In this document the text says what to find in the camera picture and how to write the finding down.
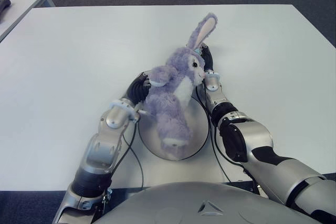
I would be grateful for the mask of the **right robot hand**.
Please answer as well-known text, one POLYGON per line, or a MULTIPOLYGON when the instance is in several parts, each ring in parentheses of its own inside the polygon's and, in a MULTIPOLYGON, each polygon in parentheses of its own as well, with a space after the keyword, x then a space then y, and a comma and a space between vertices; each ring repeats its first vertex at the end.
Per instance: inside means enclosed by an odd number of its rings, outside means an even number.
POLYGON ((213 57, 207 45, 201 46, 201 57, 205 61, 204 71, 211 70, 213 71, 213 57))

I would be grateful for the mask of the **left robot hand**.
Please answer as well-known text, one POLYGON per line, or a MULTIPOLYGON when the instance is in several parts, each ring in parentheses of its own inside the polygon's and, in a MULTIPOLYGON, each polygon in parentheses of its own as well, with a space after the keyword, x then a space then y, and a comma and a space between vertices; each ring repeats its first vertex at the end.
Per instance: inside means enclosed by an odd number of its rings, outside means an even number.
POLYGON ((148 77, 149 72, 145 71, 140 73, 130 84, 126 91, 125 97, 130 100, 134 105, 146 99, 151 88, 148 77))

